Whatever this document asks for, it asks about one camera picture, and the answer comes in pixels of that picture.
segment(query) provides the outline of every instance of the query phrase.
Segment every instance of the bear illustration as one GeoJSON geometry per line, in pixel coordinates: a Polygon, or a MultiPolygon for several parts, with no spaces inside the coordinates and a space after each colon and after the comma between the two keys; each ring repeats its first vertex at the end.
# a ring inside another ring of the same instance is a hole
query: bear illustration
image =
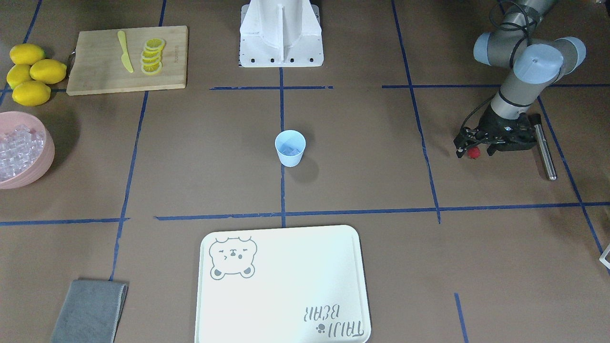
{"type": "Polygon", "coordinates": [[[240,274],[244,278],[254,275],[254,254],[256,254],[256,243],[248,239],[228,238],[216,240],[210,246],[212,257],[212,270],[210,275],[215,280],[224,278],[227,274],[240,274]]]}

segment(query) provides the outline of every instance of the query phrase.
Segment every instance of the cable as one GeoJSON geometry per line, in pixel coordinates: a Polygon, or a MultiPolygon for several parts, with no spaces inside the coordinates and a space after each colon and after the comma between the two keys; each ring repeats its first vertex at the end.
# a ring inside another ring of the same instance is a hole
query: cable
{"type": "Polygon", "coordinates": [[[536,25],[537,23],[536,23],[536,21],[530,22],[529,21],[529,17],[527,15],[527,13],[525,12],[525,9],[523,9],[523,7],[520,4],[516,3],[515,1],[511,1],[511,0],[498,0],[498,2],[492,7],[492,9],[489,10],[489,21],[498,30],[509,31],[509,32],[512,32],[512,31],[523,31],[523,33],[525,34],[525,37],[527,39],[528,46],[532,45],[531,33],[530,33],[529,29],[530,29],[531,26],[536,25]],[[521,14],[523,15],[523,18],[525,19],[525,25],[524,26],[523,25],[518,25],[518,24],[515,24],[515,23],[502,23],[502,24],[498,24],[498,23],[496,23],[493,20],[493,10],[495,10],[496,6],[499,7],[501,4],[503,4],[505,2],[507,2],[509,4],[513,4],[513,5],[516,6],[516,8],[519,9],[519,12],[521,12],[521,14]],[[514,29],[510,29],[510,28],[504,27],[502,25],[513,26],[514,29]]]}
{"type": "Polygon", "coordinates": [[[470,112],[470,114],[469,114],[469,115],[467,115],[467,116],[466,116],[466,119],[464,119],[464,121],[462,122],[462,125],[461,125],[461,126],[460,126],[460,128],[459,128],[459,129],[460,129],[460,131],[461,131],[461,130],[464,128],[464,125],[466,125],[466,122],[468,121],[468,119],[470,119],[470,117],[472,117],[472,115],[473,115],[473,114],[475,114],[475,113],[476,113],[476,111],[480,110],[480,109],[481,109],[481,107],[485,106],[485,105],[486,105],[486,104],[487,104],[489,101],[491,101],[491,99],[493,99],[493,98],[494,98],[494,96],[495,96],[495,94],[494,94],[494,95],[492,95],[492,96],[490,96],[489,98],[487,98],[487,99],[486,99],[485,101],[483,101],[483,102],[482,102],[482,103],[481,103],[479,106],[477,106],[477,107],[476,107],[476,109],[474,109],[472,112],[470,112]]]}

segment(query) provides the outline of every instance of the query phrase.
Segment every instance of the white tray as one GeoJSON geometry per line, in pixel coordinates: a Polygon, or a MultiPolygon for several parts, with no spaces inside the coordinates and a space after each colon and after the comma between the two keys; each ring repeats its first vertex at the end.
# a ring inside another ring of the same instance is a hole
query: white tray
{"type": "Polygon", "coordinates": [[[351,226],[223,231],[201,242],[195,343],[364,343],[370,334],[351,226]]]}

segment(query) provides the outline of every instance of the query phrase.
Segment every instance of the blue tape line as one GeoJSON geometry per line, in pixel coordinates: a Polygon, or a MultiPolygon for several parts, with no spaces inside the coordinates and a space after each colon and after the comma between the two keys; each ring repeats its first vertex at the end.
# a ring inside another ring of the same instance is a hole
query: blue tape line
{"type": "Polygon", "coordinates": [[[27,40],[30,38],[30,34],[32,33],[32,29],[34,28],[34,23],[36,22],[36,18],[38,18],[38,11],[40,10],[40,5],[42,5],[42,0],[38,0],[36,10],[34,11],[34,16],[32,17],[32,21],[30,22],[30,27],[27,28],[26,37],[23,39],[23,43],[27,43],[27,40]]]}
{"type": "Polygon", "coordinates": [[[404,208],[404,209],[363,209],[346,211],[302,211],[286,212],[288,217],[306,215],[345,215],[345,214],[383,214],[383,213],[412,213],[412,212],[436,212],[436,208],[404,208]]]}
{"type": "Polygon", "coordinates": [[[570,183],[572,184],[572,189],[574,190],[574,193],[576,193],[576,199],[578,199],[580,207],[583,210],[584,218],[587,221],[587,225],[589,225],[589,230],[591,231],[591,235],[593,235],[593,240],[595,241],[595,244],[597,245],[597,249],[600,251],[600,254],[602,254],[604,252],[604,249],[601,247],[601,243],[600,243],[599,238],[597,237],[597,233],[595,233],[595,228],[593,227],[593,224],[591,223],[591,219],[589,218],[587,209],[584,206],[583,199],[580,196],[580,192],[578,191],[578,187],[576,186],[576,182],[574,181],[574,177],[572,176],[570,167],[568,167],[568,162],[565,159],[564,152],[561,149],[561,146],[559,145],[559,141],[557,140],[557,136],[555,135],[555,130],[553,129],[553,126],[551,125],[551,120],[549,119],[549,117],[547,115],[547,110],[546,110],[546,108],[544,108],[542,99],[539,96],[538,96],[538,103],[540,104],[540,109],[542,109],[542,113],[544,114],[544,119],[547,122],[548,130],[551,132],[553,141],[555,142],[555,145],[557,146],[557,150],[559,151],[559,156],[561,157],[561,161],[564,163],[564,167],[568,174],[568,178],[570,179],[570,183]]]}
{"type": "Polygon", "coordinates": [[[276,86],[214,87],[210,90],[278,90],[276,86]]]}
{"type": "Polygon", "coordinates": [[[286,227],[286,197],[285,197],[285,195],[286,195],[286,192],[285,192],[286,182],[285,182],[285,177],[284,177],[284,175],[285,175],[285,173],[284,173],[285,167],[284,167],[283,164],[281,165],[281,168],[282,168],[282,182],[281,182],[281,193],[282,193],[282,227],[285,228],[286,227]]]}
{"type": "Polygon", "coordinates": [[[279,69],[279,127],[284,130],[284,69],[279,69]]]}
{"type": "Polygon", "coordinates": [[[426,140],[424,139],[422,123],[419,118],[419,111],[417,110],[417,101],[415,100],[415,91],[413,90],[413,82],[411,81],[411,72],[409,71],[409,62],[407,61],[407,54],[404,50],[403,35],[400,31],[400,24],[398,23],[398,14],[396,12],[396,4],[392,0],[392,10],[394,12],[394,21],[396,22],[396,31],[398,32],[398,41],[400,42],[400,49],[403,53],[404,70],[407,74],[407,81],[409,82],[409,91],[411,92],[411,101],[413,102],[413,110],[415,111],[415,121],[417,122],[417,130],[422,138],[422,151],[423,157],[426,160],[426,166],[428,168],[428,177],[430,178],[430,189],[432,190],[432,198],[434,199],[434,207],[436,208],[436,216],[440,224],[440,211],[439,201],[436,197],[436,189],[434,187],[434,178],[432,177],[432,168],[430,167],[430,160],[428,159],[428,152],[426,149],[426,140]]]}
{"type": "Polygon", "coordinates": [[[161,7],[161,17],[159,18],[159,26],[163,26],[163,18],[165,17],[165,5],[167,0],[163,0],[163,6],[161,7]]]}
{"type": "Polygon", "coordinates": [[[464,313],[462,312],[462,304],[459,301],[459,294],[453,294],[456,298],[457,314],[459,316],[459,324],[462,327],[462,336],[464,337],[464,343],[468,343],[468,333],[466,332],[466,323],[464,322],[464,313]]]}
{"type": "Polygon", "coordinates": [[[241,86],[241,87],[213,87],[210,90],[280,90],[281,87],[284,89],[334,89],[333,86],[241,86]]]}
{"type": "Polygon", "coordinates": [[[281,217],[281,212],[266,212],[266,213],[242,213],[242,214],[209,214],[209,215],[168,215],[155,216],[161,222],[170,220],[205,220],[205,219],[228,219],[228,218],[268,218],[281,217]]]}
{"type": "Polygon", "coordinates": [[[89,223],[118,223],[129,218],[100,218],[100,219],[58,219],[58,220],[23,220],[16,222],[0,222],[0,226],[23,225],[54,225],[54,224],[89,224],[89,223]]]}
{"type": "MultiPolygon", "coordinates": [[[[602,201],[596,203],[584,203],[586,206],[610,206],[610,202],[602,201]]],[[[439,211],[489,211],[500,209],[536,209],[536,208],[575,208],[579,203],[556,203],[556,204],[523,204],[523,205],[494,205],[494,206],[456,206],[439,207],[439,211]]],[[[161,221],[165,220],[204,220],[204,219],[226,219],[226,218],[260,218],[260,217],[299,217],[308,215],[346,215],[346,214],[387,214],[387,213],[413,213],[413,212],[436,212],[436,208],[399,208],[399,209],[361,209],[361,210],[336,210],[336,211],[295,211],[295,212],[264,212],[264,213],[241,213],[241,214],[208,214],[208,215],[169,215],[156,216],[161,221]]]]}
{"type": "MultiPolygon", "coordinates": [[[[129,176],[127,177],[127,186],[125,187],[125,200],[123,201],[123,207],[121,208],[121,218],[125,218],[127,213],[127,203],[129,202],[129,192],[131,191],[131,180],[134,176],[135,159],[138,154],[138,141],[140,140],[140,132],[142,131],[142,121],[144,120],[144,113],[146,112],[146,102],[148,101],[148,91],[144,92],[144,99],[142,100],[142,109],[140,111],[140,121],[138,122],[138,131],[135,134],[134,152],[131,155],[131,165],[129,166],[129,176]]],[[[115,241],[114,258],[112,261],[112,273],[110,274],[109,280],[114,279],[114,273],[117,268],[119,240],[123,234],[123,221],[119,222],[117,229],[117,239],[115,241]]]]}
{"type": "Polygon", "coordinates": [[[9,89],[9,84],[4,85],[4,89],[2,90],[2,95],[0,95],[0,105],[2,105],[2,102],[4,101],[4,97],[6,96],[7,89],[9,89]]]}
{"type": "MultiPolygon", "coordinates": [[[[65,92],[65,91],[66,91],[65,88],[57,88],[57,89],[53,89],[52,88],[51,89],[51,92],[54,92],[54,93],[60,93],[60,92],[65,92]]],[[[4,86],[4,89],[0,90],[0,92],[2,92],[2,93],[13,93],[13,90],[9,88],[9,84],[6,84],[4,86]]]]}
{"type": "Polygon", "coordinates": [[[485,211],[494,209],[532,209],[532,208],[577,208],[579,203],[559,204],[525,204],[525,205],[495,205],[495,206],[456,206],[439,208],[441,211],[485,211]]]}
{"type": "MultiPolygon", "coordinates": [[[[284,69],[279,69],[279,127],[280,131],[284,130],[284,69]]],[[[285,168],[281,165],[282,178],[280,181],[281,194],[281,209],[282,209],[282,227],[286,227],[286,197],[285,197],[285,168]]]]}
{"type": "Polygon", "coordinates": [[[381,88],[499,88],[501,85],[480,84],[480,85],[381,85],[381,88]]]}
{"type": "Polygon", "coordinates": [[[583,203],[585,206],[610,206],[610,201],[598,201],[593,203],[583,203]]]}
{"type": "Polygon", "coordinates": [[[326,89],[326,86],[285,86],[284,89],[326,89]]]}
{"type": "Polygon", "coordinates": [[[610,87],[610,84],[552,84],[549,87],[610,87]]]}

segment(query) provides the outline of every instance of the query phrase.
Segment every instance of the pink bowl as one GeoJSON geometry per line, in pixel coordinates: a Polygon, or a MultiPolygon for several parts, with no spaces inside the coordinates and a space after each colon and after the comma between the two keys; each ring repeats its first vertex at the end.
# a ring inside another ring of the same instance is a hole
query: pink bowl
{"type": "Polygon", "coordinates": [[[44,132],[44,145],[40,156],[36,158],[34,163],[20,174],[0,182],[0,189],[18,188],[28,185],[43,176],[55,158],[55,145],[49,131],[46,130],[43,123],[35,116],[24,112],[3,112],[0,113],[0,133],[8,134],[13,132],[19,125],[25,125],[30,130],[44,132]]]}

